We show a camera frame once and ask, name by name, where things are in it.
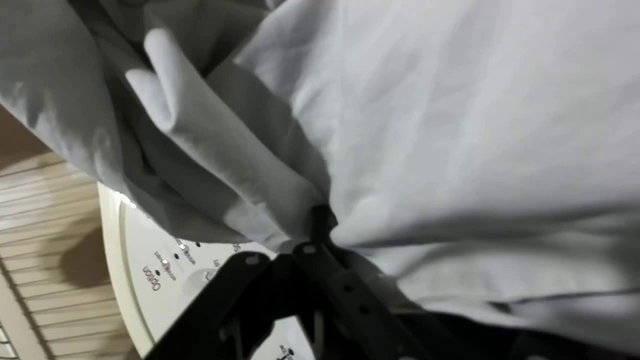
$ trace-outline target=white fabric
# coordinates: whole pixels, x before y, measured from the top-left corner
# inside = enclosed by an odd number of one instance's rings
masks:
[[[0,102],[175,234],[329,201],[425,308],[640,354],[640,3],[4,7]]]

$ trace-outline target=cloth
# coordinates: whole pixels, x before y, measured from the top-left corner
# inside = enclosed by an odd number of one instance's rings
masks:
[[[640,354],[640,4],[8,0],[0,104],[177,236],[330,203],[430,310]]]

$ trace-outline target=wooden surface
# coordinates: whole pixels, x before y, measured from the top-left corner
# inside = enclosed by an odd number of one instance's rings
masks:
[[[97,185],[0,108],[0,277],[12,289],[0,303],[15,299],[32,330],[19,337],[47,359],[136,359],[101,234]]]

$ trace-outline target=gray fabric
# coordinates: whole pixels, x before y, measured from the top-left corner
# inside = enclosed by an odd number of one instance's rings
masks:
[[[637,0],[97,4],[3,4],[0,104],[172,234],[329,201],[425,308],[640,354]]]

